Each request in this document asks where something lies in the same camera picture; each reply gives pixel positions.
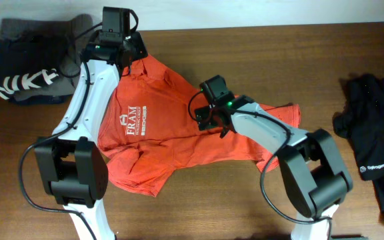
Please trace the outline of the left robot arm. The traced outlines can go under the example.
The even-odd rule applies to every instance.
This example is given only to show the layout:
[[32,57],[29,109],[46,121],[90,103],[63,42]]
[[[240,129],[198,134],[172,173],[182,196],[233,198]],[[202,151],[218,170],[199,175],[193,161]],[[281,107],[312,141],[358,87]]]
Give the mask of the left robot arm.
[[138,32],[96,36],[81,53],[79,81],[63,119],[34,147],[43,188],[71,216],[80,239],[116,238],[103,203],[109,172],[97,138],[122,70],[146,56]]

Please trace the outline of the dark navy folded garment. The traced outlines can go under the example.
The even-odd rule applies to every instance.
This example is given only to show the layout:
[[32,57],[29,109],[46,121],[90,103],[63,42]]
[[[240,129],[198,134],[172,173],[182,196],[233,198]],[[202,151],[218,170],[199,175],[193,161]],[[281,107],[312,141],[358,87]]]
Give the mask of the dark navy folded garment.
[[17,101],[14,98],[10,99],[9,102],[16,105],[56,105],[64,103],[68,100],[70,95],[54,96],[54,95],[36,95],[28,99]]

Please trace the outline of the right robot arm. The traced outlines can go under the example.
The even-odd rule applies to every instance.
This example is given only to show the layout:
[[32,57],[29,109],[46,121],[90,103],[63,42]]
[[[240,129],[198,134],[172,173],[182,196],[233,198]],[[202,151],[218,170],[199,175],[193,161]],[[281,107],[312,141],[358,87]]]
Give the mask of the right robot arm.
[[331,239],[332,218],[353,180],[332,136],[324,129],[312,133],[292,127],[264,111],[247,96],[210,98],[205,107],[189,110],[200,128],[220,127],[252,139],[278,160],[286,194],[297,210],[292,239]]

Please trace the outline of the black folded shirt white letters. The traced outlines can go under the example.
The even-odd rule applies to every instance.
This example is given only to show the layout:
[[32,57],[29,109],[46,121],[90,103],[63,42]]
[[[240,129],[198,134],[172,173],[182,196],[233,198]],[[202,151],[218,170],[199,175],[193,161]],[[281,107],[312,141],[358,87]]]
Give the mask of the black folded shirt white letters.
[[60,35],[30,32],[0,40],[0,98],[68,89],[60,74],[68,41]]

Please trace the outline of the grey folded pants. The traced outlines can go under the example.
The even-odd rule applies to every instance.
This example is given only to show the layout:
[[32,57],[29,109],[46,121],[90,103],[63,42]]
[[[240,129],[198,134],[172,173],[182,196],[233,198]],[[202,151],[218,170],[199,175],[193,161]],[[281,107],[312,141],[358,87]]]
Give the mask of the grey folded pants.
[[[90,28],[93,20],[90,15],[78,15],[70,21],[35,21],[29,19],[5,18],[1,20],[0,40],[14,40],[23,33],[38,31],[40,33],[60,33],[72,37],[78,36]],[[33,100],[34,97],[49,96],[51,100],[56,100],[62,96],[72,95],[78,83],[78,78],[68,79],[61,77],[53,84],[40,89],[27,90],[14,94],[13,99],[22,103]]]

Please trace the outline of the orange red t-shirt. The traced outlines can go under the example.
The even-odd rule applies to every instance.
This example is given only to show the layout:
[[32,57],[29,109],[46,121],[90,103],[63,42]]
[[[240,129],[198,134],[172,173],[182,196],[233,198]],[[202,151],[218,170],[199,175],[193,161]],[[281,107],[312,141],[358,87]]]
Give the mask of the orange red t-shirt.
[[180,74],[148,56],[124,71],[107,106],[97,146],[109,161],[109,181],[123,190],[155,197],[171,174],[226,160],[256,161],[274,169],[277,160],[253,140],[220,128],[200,131],[189,107],[205,98]]

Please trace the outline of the black t-shirt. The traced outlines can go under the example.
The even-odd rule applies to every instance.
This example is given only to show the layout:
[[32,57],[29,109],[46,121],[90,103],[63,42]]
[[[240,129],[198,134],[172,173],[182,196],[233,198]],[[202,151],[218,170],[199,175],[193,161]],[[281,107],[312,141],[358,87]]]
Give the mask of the black t-shirt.
[[384,218],[384,78],[364,74],[345,83],[346,106],[333,118],[350,142],[361,179],[371,181]]

